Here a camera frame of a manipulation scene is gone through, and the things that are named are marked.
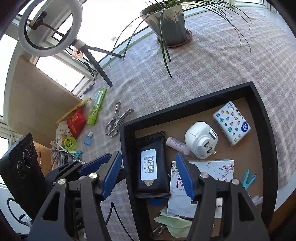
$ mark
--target blue liquid bottle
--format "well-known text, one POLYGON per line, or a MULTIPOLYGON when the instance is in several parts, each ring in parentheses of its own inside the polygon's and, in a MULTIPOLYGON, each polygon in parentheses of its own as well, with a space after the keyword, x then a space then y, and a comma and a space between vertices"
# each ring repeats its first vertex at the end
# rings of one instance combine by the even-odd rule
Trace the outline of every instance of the blue liquid bottle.
POLYGON ((84 140, 84 145, 89 146, 91 144, 91 138, 92 138, 93 132, 89 132, 89 134, 86 136, 84 140))

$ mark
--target green cloth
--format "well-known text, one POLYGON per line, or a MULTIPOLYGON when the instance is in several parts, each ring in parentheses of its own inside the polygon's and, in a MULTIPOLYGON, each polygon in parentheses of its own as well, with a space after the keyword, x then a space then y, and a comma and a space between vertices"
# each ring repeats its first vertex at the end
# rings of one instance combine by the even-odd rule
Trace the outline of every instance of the green cloth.
POLYGON ((186 238, 192 224, 190 220, 168 216, 166 207, 160 211, 160 216, 154 218, 154 221, 165 224, 175 238, 186 238))

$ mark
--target plaid tablecloth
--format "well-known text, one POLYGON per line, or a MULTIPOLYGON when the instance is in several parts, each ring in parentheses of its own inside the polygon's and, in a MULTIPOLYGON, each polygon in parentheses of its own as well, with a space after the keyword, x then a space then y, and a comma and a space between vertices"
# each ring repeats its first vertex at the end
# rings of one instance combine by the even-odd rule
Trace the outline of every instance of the plaid tablecloth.
MULTIPOLYGON (((285 186, 296 169, 296 44, 283 30, 255 10, 245 11, 252 24, 232 14, 232 23, 247 38, 249 47, 239 38, 233 27, 219 16, 208 13, 196 15, 186 21, 192 31, 192 40, 184 46, 169 49, 169 63, 173 78, 170 78, 156 43, 151 34, 132 46, 126 59, 116 59, 112 69, 105 68, 113 82, 106 92, 99 117, 94 127, 86 125, 78 138, 78 149, 83 151, 83 160, 92 159, 120 149, 119 136, 104 134, 115 111, 117 101, 121 110, 134 109, 125 121, 203 96, 227 87, 253 81, 265 104, 274 132, 278 166, 279 188, 285 186), (92 144, 83 145, 85 136, 94 133, 92 144)), ((99 77, 95 88, 84 98, 95 98, 99 88, 107 87, 99 77)), ((110 197, 101 203, 104 217, 108 215, 113 201, 126 229, 135 241, 138 240, 131 212, 125 181, 117 184, 110 197)), ((129 240, 115 213, 107 225, 111 237, 129 240)))

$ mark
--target metal bolt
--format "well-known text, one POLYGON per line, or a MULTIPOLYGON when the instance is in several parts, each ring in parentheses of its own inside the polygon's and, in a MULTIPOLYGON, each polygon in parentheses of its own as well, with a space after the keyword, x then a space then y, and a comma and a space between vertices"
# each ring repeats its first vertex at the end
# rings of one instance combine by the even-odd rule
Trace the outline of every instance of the metal bolt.
POLYGON ((60 185, 63 185, 63 184, 66 183, 66 179, 62 178, 57 183, 60 184, 60 185))
POLYGON ((209 174, 206 173, 206 172, 202 172, 202 173, 200 174, 200 176, 201 176, 202 178, 208 178, 208 177, 209 177, 209 174))
POLYGON ((91 179, 95 179, 98 176, 98 174, 96 174, 95 172, 89 174, 89 178, 91 179))
POLYGON ((237 180, 237 179, 232 179, 231 182, 232 182, 234 185, 239 185, 239 180, 237 180))

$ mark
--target green tube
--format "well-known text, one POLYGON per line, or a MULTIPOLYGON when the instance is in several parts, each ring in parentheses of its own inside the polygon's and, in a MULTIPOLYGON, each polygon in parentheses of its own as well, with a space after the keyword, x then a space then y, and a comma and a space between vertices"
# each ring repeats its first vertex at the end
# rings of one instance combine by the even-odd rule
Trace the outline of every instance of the green tube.
POLYGON ((91 110, 91 113, 89 114, 89 118, 87 120, 87 124, 94 126, 96 122, 96 117, 98 115, 101 103, 103 101, 104 95, 106 93, 107 88, 102 88, 99 90, 98 95, 96 97, 96 101, 94 103, 94 106, 91 110))

